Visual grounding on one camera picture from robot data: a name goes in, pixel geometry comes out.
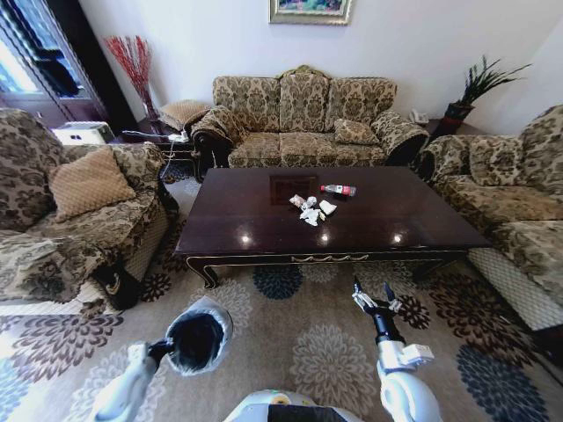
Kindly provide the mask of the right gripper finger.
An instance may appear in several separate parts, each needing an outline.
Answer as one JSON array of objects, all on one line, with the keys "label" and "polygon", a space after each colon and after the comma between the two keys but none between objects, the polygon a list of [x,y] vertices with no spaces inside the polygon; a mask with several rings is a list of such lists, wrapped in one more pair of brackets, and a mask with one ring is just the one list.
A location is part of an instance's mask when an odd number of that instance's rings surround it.
[{"label": "right gripper finger", "polygon": [[397,298],[394,291],[391,289],[390,285],[387,282],[384,283],[384,291],[387,295],[389,303],[388,309],[394,313],[399,313],[402,307],[402,302]]},{"label": "right gripper finger", "polygon": [[363,312],[366,314],[375,313],[376,303],[362,290],[362,285],[357,277],[355,277],[352,297]]}]

